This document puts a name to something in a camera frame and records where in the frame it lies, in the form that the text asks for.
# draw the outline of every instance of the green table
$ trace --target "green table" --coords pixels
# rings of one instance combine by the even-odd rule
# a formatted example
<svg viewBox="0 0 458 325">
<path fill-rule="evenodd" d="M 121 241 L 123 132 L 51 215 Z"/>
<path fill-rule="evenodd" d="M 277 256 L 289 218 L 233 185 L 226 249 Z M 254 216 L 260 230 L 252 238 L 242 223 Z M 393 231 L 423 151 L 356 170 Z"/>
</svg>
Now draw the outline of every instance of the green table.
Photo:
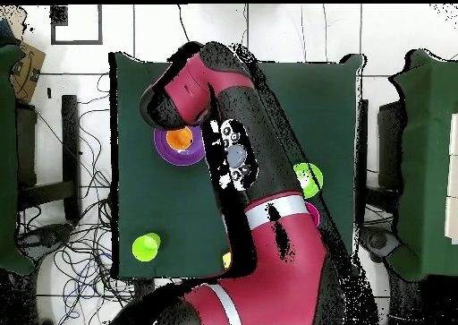
<svg viewBox="0 0 458 325">
<path fill-rule="evenodd" d="M 452 114 L 458 113 L 458 63 L 423 50 L 408 56 L 408 67 L 393 77 L 404 99 L 403 194 L 396 232 L 403 242 L 388 258 L 404 279 L 458 276 L 458 245 L 445 237 L 445 201 Z"/>
<path fill-rule="evenodd" d="M 204 278 L 220 274 L 229 243 L 207 164 L 204 160 L 191 167 L 166 163 L 155 150 L 153 130 L 140 116 L 141 94 L 169 64 L 136 62 L 121 53 L 114 54 L 114 63 L 119 277 Z M 343 64 L 260 65 L 307 157 L 324 174 L 323 195 L 348 252 L 352 251 L 353 233 L 356 74 L 362 64 L 362 56 L 350 56 Z M 161 236 L 157 257 L 150 262 L 137 261 L 132 243 L 149 232 Z"/>
</svg>

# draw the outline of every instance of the cable bundle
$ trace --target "cable bundle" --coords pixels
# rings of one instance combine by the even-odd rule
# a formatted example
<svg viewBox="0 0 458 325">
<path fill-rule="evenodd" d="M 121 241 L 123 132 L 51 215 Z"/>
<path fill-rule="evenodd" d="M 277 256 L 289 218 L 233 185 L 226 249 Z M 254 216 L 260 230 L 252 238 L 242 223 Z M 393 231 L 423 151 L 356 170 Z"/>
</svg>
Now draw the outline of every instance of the cable bundle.
<svg viewBox="0 0 458 325">
<path fill-rule="evenodd" d="M 89 104 L 94 100 L 102 99 L 94 98 L 88 102 L 79 102 L 80 104 Z M 120 282 L 118 280 L 112 279 L 110 277 L 110 267 L 112 260 L 111 249 L 105 247 L 101 240 L 106 234 L 111 233 L 111 213 L 108 205 L 108 198 L 100 198 L 99 189 L 106 189 L 110 187 L 110 182 L 106 176 L 96 168 L 96 164 L 100 157 L 102 151 L 102 144 L 100 141 L 91 133 L 88 133 L 81 127 L 81 119 L 85 115 L 93 112 L 104 112 L 109 109 L 93 109 L 80 116 L 78 125 L 80 129 L 85 132 L 88 136 L 94 138 L 99 146 L 98 154 L 95 155 L 94 150 L 89 145 L 89 143 L 80 136 L 80 139 L 85 141 L 89 146 L 89 149 L 92 153 L 92 165 L 91 167 L 86 167 L 84 164 L 81 166 L 91 175 L 91 180 L 87 191 L 84 195 L 81 196 L 81 199 L 84 199 L 88 196 L 90 188 L 95 190 L 98 196 L 98 200 L 91 205 L 89 205 L 81 214 L 81 217 L 74 225 L 74 230 L 71 233 L 71 240 L 68 244 L 54 253 L 54 264 L 66 277 L 68 277 L 67 282 L 64 285 L 64 290 L 62 292 L 62 298 L 64 301 L 65 315 L 61 318 L 57 325 L 64 325 L 69 319 L 77 319 L 82 316 L 84 325 L 90 325 L 95 316 L 98 317 L 100 325 L 103 323 L 99 318 L 99 311 L 105 301 L 117 302 L 123 307 L 123 305 L 132 300 L 133 295 L 133 285 L 128 285 L 126 283 Z M 64 146 L 58 135 L 54 132 L 51 126 L 47 123 L 45 118 L 37 112 L 39 117 L 44 121 L 44 123 L 51 130 L 53 135 L 61 142 Z M 102 187 L 95 185 L 95 182 L 98 182 Z M 24 227 L 24 232 L 21 235 L 27 235 L 34 228 L 38 228 L 35 225 L 32 225 L 32 221 L 38 218 L 41 214 L 41 208 L 38 209 L 38 214 L 30 219 L 27 223 L 25 221 L 25 212 L 24 212 L 24 222 L 21 225 Z M 87 217 L 88 213 L 97 210 L 98 220 L 96 223 L 91 224 L 82 224 L 81 221 L 83 218 Z M 80 261 L 75 261 L 74 256 L 76 254 L 83 254 L 84 258 Z M 62 270 L 62 263 L 59 266 L 58 261 L 62 261 L 71 267 L 72 273 L 67 273 Z M 98 297 L 97 308 L 94 313 L 91 314 L 88 321 L 82 310 L 81 299 L 90 299 L 93 297 Z"/>
</svg>

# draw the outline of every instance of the black cable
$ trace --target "black cable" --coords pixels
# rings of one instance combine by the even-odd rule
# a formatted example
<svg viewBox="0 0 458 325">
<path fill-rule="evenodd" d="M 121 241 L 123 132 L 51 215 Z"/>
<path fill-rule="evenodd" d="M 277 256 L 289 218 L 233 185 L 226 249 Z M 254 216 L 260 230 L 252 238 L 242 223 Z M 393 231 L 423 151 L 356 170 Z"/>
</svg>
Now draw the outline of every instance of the black cable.
<svg viewBox="0 0 458 325">
<path fill-rule="evenodd" d="M 90 319 L 89 319 L 89 322 L 88 322 L 88 325 L 90 325 L 90 323 L 92 322 L 92 319 L 94 319 L 94 317 L 96 317 L 96 315 L 98 315 L 98 312 L 100 311 L 100 309 L 102 308 L 102 305 L 104 305 L 104 302 L 105 302 L 105 299 L 103 300 L 102 304 L 97 307 L 96 311 L 94 312 L 94 314 L 92 316 L 90 316 Z"/>
<path fill-rule="evenodd" d="M 97 100 L 97 99 L 102 99 L 102 98 L 94 98 L 88 102 L 80 102 L 80 104 L 89 104 L 90 102 Z M 108 209 L 108 199 L 100 199 L 100 196 L 98 194 L 98 188 L 96 185 L 96 182 L 99 182 L 101 185 L 105 187 L 109 187 L 111 183 L 108 181 L 108 179 L 105 177 L 105 175 L 97 170 L 96 164 L 98 162 L 98 159 L 100 157 L 100 153 L 102 150 L 102 144 L 98 140 L 97 137 L 95 137 L 93 134 L 89 133 L 85 129 L 81 127 L 81 119 L 88 113 L 93 113 L 93 112 L 103 112 L 107 111 L 109 109 L 93 109 L 90 110 L 83 115 L 80 116 L 78 125 L 80 129 L 85 132 L 88 136 L 92 137 L 99 146 L 98 154 L 95 154 L 95 151 L 92 149 L 92 146 L 80 136 L 81 139 L 83 139 L 89 147 L 89 150 L 91 151 L 92 154 L 92 164 L 91 164 L 91 171 L 89 168 L 87 168 L 84 164 L 80 162 L 78 157 L 76 157 L 75 154 L 72 154 L 71 151 L 69 151 L 62 141 L 60 140 L 59 136 L 54 132 L 54 130 L 51 128 L 51 126 L 47 123 L 45 118 L 39 113 L 38 115 L 40 118 L 45 122 L 45 124 L 48 126 L 48 128 L 51 130 L 53 135 L 59 140 L 59 142 L 63 145 L 64 148 L 67 149 L 74 157 L 76 157 L 79 160 L 79 163 L 86 169 L 86 171 L 91 175 L 91 180 L 89 182 L 88 189 L 84 196 L 81 198 L 85 198 L 88 193 L 89 193 L 89 188 L 95 187 L 96 188 L 96 193 L 98 196 L 98 200 L 91 203 L 82 213 L 81 217 L 77 221 L 77 223 L 74 224 L 75 229 L 73 230 L 71 235 L 72 237 L 75 237 L 78 234 L 83 234 L 83 236 L 80 236 L 78 239 L 71 240 L 69 243 L 64 244 L 64 246 L 59 249 L 58 251 L 55 252 L 53 262 L 56 266 L 56 268 L 62 272 L 67 278 L 67 282 L 64 285 L 64 290 L 62 292 L 62 298 L 64 300 L 64 306 L 66 310 L 66 314 L 61 318 L 59 321 L 58 325 L 64 325 L 66 321 L 69 319 L 76 319 L 80 317 L 80 315 L 75 311 L 76 306 L 80 303 L 80 299 L 86 299 L 86 298 L 91 298 L 91 297 L 98 297 L 103 300 L 103 302 L 107 299 L 107 293 L 111 294 L 117 301 L 118 303 L 123 307 L 123 303 L 130 302 L 133 298 L 132 291 L 130 290 L 131 286 L 127 285 L 122 288 L 119 287 L 118 280 L 114 280 L 111 278 L 110 275 L 110 270 L 106 266 L 103 258 L 108 258 L 111 260 L 111 250 L 106 248 L 103 244 L 100 243 L 101 239 L 103 238 L 106 233 L 111 233 L 111 214 L 109 213 Z M 96 224 L 81 224 L 81 220 L 86 217 L 86 215 L 92 211 L 95 207 L 98 207 L 98 222 Z M 38 214 L 31 218 L 29 222 L 25 222 L 25 211 L 24 211 L 24 223 L 21 225 L 24 226 L 25 229 L 25 234 L 27 235 L 27 232 L 30 231 L 32 227 L 37 227 L 31 224 L 31 222 L 39 217 L 41 214 L 41 208 L 36 207 L 38 209 Z M 82 260 L 79 261 L 74 261 L 72 259 L 72 254 L 73 253 L 78 253 L 79 255 L 83 256 Z M 61 267 L 59 267 L 57 263 L 57 257 L 60 255 L 62 262 L 69 265 L 72 272 L 75 274 L 74 276 L 70 275 L 68 272 L 65 272 L 62 270 Z M 85 267 L 83 268 L 82 271 L 78 271 L 77 267 L 78 265 L 85 264 Z M 73 292 L 78 292 L 77 295 L 70 295 L 66 294 L 66 289 L 71 283 L 74 283 L 75 285 L 75 290 Z M 89 296 L 84 295 L 84 292 L 87 290 L 91 290 L 91 294 Z M 74 302 L 72 304 L 69 304 L 69 299 L 74 298 Z"/>
<path fill-rule="evenodd" d="M 364 221 L 364 226 L 369 225 L 376 225 L 376 224 L 385 224 L 385 223 L 392 223 L 393 218 L 381 218 L 381 219 L 373 219 L 370 221 Z"/>
<path fill-rule="evenodd" d="M 94 101 L 97 101 L 97 100 L 100 100 L 100 99 L 104 99 L 104 98 L 107 98 L 109 95 L 106 95 L 106 96 L 102 96 L 102 97 L 99 97 L 99 98 L 93 98 L 89 101 L 86 101 L 86 102 L 82 102 L 82 101 L 78 101 L 78 104 L 82 104 L 82 105 L 86 105 L 86 104 L 90 104 L 91 102 L 94 102 Z"/>
<path fill-rule="evenodd" d="M 323 4 L 323 14 L 325 15 L 325 53 L 326 53 L 326 61 L 327 60 L 327 18 L 326 18 L 326 8 L 325 5 Z"/>
<path fill-rule="evenodd" d="M 248 20 L 247 20 L 247 16 L 246 16 L 247 6 L 248 6 L 248 4 L 245 4 L 245 6 L 243 7 L 243 17 L 245 18 L 245 24 L 247 25 L 247 29 L 245 29 L 245 31 L 242 34 L 242 40 L 240 41 L 241 45 L 243 45 L 243 39 L 245 38 L 245 34 L 246 34 L 247 30 L 248 30 Z"/>
<path fill-rule="evenodd" d="M 304 62 L 307 63 L 307 51 L 305 49 L 305 36 L 304 36 L 304 14 L 301 4 L 301 27 L 302 27 L 302 41 L 304 44 Z"/>
<path fill-rule="evenodd" d="M 186 37 L 186 40 L 188 40 L 188 42 L 190 41 L 190 39 L 188 38 L 188 34 L 186 33 L 186 29 L 184 28 L 184 24 L 182 23 L 182 7 L 177 4 L 178 6 L 178 10 L 180 11 L 180 23 L 182 24 L 182 30 L 184 31 L 184 36 Z"/>
<path fill-rule="evenodd" d="M 383 212 L 383 211 L 376 211 L 376 210 L 373 210 L 372 208 L 370 208 L 369 206 L 366 205 L 366 210 L 370 210 L 371 212 L 375 213 L 377 216 L 379 216 L 381 219 L 393 219 L 393 216 L 389 216 L 389 217 L 384 217 L 380 214 L 380 212 Z"/>
</svg>

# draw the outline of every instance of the lime green ball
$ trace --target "lime green ball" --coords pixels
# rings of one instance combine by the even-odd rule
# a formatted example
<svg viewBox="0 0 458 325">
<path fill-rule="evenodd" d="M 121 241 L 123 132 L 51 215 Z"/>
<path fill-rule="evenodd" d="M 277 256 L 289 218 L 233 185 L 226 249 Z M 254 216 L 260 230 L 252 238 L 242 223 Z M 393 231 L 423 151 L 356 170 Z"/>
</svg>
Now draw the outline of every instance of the lime green ball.
<svg viewBox="0 0 458 325">
<path fill-rule="evenodd" d="M 149 262 L 155 259 L 161 239 L 156 233 L 148 233 L 138 237 L 132 244 L 132 254 L 140 262 Z"/>
<path fill-rule="evenodd" d="M 309 199 L 310 197 L 315 196 L 318 191 L 323 188 L 323 174 L 318 167 L 312 165 L 311 163 L 299 163 L 294 166 L 294 172 L 301 183 L 302 190 L 304 191 L 304 197 Z M 315 184 L 311 171 L 315 174 L 315 177 L 318 179 L 318 185 Z"/>
</svg>

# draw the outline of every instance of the wire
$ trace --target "wire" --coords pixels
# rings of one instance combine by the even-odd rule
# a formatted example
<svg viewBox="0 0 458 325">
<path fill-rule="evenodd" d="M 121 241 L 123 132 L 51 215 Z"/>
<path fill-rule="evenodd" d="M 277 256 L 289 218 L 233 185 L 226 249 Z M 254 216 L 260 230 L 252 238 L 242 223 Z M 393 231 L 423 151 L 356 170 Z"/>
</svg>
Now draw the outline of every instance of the wire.
<svg viewBox="0 0 458 325">
<path fill-rule="evenodd" d="M 380 220 L 372 220 L 372 221 L 366 221 L 364 222 L 364 226 L 372 226 L 372 225 L 379 225 L 379 224 L 393 224 L 392 218 L 387 218 L 387 219 L 380 219 Z"/>
<path fill-rule="evenodd" d="M 101 321 L 100 321 L 100 316 L 98 315 L 98 313 L 99 313 L 100 309 L 102 308 L 102 305 L 104 304 L 105 300 L 106 300 L 106 299 L 102 299 L 102 298 L 99 298 L 99 299 L 98 299 L 96 311 L 95 311 L 94 314 L 90 317 L 88 325 L 90 325 L 90 323 L 92 322 L 92 319 L 94 319 L 94 317 L 95 317 L 96 315 L 97 315 L 97 318 L 98 318 L 98 323 L 99 323 L 100 325 L 103 325 L 103 324 L 101 323 Z"/>
<path fill-rule="evenodd" d="M 182 7 L 177 4 L 178 6 L 178 9 L 180 11 L 180 22 L 182 23 Z M 188 42 L 190 41 L 190 39 L 188 38 L 188 34 L 186 33 L 186 29 L 184 28 L 184 24 L 182 23 L 182 30 L 184 31 L 184 36 L 186 37 L 186 39 L 188 40 Z"/>
<path fill-rule="evenodd" d="M 301 4 L 301 27 L 302 27 L 302 41 L 304 43 L 304 62 L 307 63 L 307 51 L 305 49 L 305 36 L 304 36 L 304 14 L 302 10 L 302 4 Z"/>
<path fill-rule="evenodd" d="M 244 40 L 245 34 L 246 34 L 247 30 L 248 30 L 248 20 L 247 20 L 247 15 L 246 15 L 247 6 L 248 6 L 248 4 L 245 4 L 245 6 L 243 7 L 243 17 L 245 18 L 245 24 L 247 25 L 247 29 L 245 29 L 245 31 L 242 34 L 242 40 L 240 41 L 241 45 L 243 45 L 243 40 Z"/>
<path fill-rule="evenodd" d="M 87 103 L 79 101 L 79 103 L 88 104 L 96 99 L 97 98 L 92 99 Z M 53 262 L 56 268 L 68 278 L 62 292 L 65 313 L 64 316 L 59 320 L 57 325 L 64 325 L 68 320 L 73 320 L 80 317 L 83 320 L 83 325 L 90 325 L 94 315 L 89 318 L 88 322 L 86 322 L 86 317 L 83 311 L 83 306 L 81 304 L 81 299 L 98 297 L 102 301 L 102 304 L 99 305 L 98 310 L 96 312 L 97 316 L 99 308 L 101 305 L 103 305 L 103 302 L 105 300 L 117 301 L 121 305 L 121 307 L 123 307 L 125 303 L 128 303 L 133 299 L 132 284 L 120 283 L 120 281 L 111 278 L 111 249 L 108 249 L 106 246 L 100 243 L 107 233 L 111 233 L 111 213 L 108 207 L 108 198 L 100 198 L 98 193 L 99 187 L 95 184 L 95 182 L 97 181 L 105 187 L 109 187 L 111 183 L 108 181 L 108 179 L 101 171 L 97 170 L 97 162 L 99 160 L 100 153 L 102 150 L 101 142 L 98 140 L 96 136 L 94 136 L 93 134 L 89 133 L 87 130 L 81 127 L 81 119 L 85 115 L 89 113 L 104 112 L 108 110 L 109 109 L 92 109 L 81 115 L 79 118 L 78 125 L 80 129 L 83 132 L 85 132 L 89 137 L 93 138 L 98 143 L 99 147 L 98 153 L 96 155 L 96 152 L 92 149 L 90 144 L 82 137 L 80 137 L 88 144 L 89 150 L 91 151 L 92 164 L 90 167 L 86 167 L 84 164 L 82 164 L 78 157 L 76 157 L 76 155 L 73 154 L 73 156 L 79 160 L 80 164 L 91 175 L 91 180 L 87 192 L 81 198 L 86 197 L 89 193 L 89 188 L 93 187 L 96 190 L 98 200 L 91 203 L 81 213 L 80 219 L 77 223 L 74 224 L 75 230 L 73 230 L 71 233 L 72 240 L 67 244 L 64 244 L 62 248 L 60 248 L 58 251 L 54 253 Z M 47 123 L 45 118 L 39 112 L 37 113 L 48 126 L 48 128 L 51 130 L 51 132 L 54 134 L 54 136 L 64 146 L 58 135 L 56 135 L 56 133 Z M 27 223 L 24 219 L 24 224 L 22 225 L 25 227 L 26 232 L 30 231 L 30 229 L 34 227 L 33 225 L 31 225 L 31 222 L 41 214 L 41 208 L 37 208 L 39 212 L 35 217 L 33 217 Z M 95 208 L 97 208 L 98 213 L 97 223 L 81 224 L 81 220 L 85 218 L 89 214 L 89 212 L 91 212 Z M 73 259 L 73 255 L 76 254 L 80 255 L 78 261 L 75 261 Z M 70 266 L 70 271 L 66 272 L 62 269 L 63 263 Z"/>
<path fill-rule="evenodd" d="M 104 76 L 107 76 L 108 74 L 109 74 L 109 73 L 101 74 L 100 77 L 98 78 L 98 80 L 97 80 L 97 90 L 98 90 L 99 92 L 102 92 L 102 93 L 110 93 L 109 90 L 101 90 L 101 89 L 98 87 L 98 84 L 100 84 L 100 81 L 102 80 L 102 78 L 103 78 Z"/>
<path fill-rule="evenodd" d="M 386 219 L 392 219 L 392 218 L 393 218 L 393 216 L 384 217 L 384 216 L 382 216 L 382 215 L 380 214 L 382 211 L 373 210 L 372 208 L 370 208 L 370 207 L 367 206 L 367 205 L 366 205 L 366 210 L 370 210 L 372 213 L 375 213 L 377 216 L 379 216 L 380 218 L 378 218 L 377 221 L 379 221 L 380 219 L 386 220 Z"/>
<path fill-rule="evenodd" d="M 325 5 L 323 4 L 323 14 L 325 15 L 325 52 L 326 52 L 326 61 L 327 60 L 327 18 L 326 18 L 326 8 Z"/>
<path fill-rule="evenodd" d="M 86 102 L 81 102 L 81 101 L 78 101 L 78 104 L 82 104 L 82 105 L 86 105 L 86 104 L 90 104 L 91 102 L 93 101 L 97 101 L 97 100 L 100 100 L 100 99 L 104 99 L 104 98 L 107 98 L 109 95 L 106 95 L 106 96 L 102 96 L 100 98 L 93 98 L 89 101 L 86 101 Z"/>
</svg>

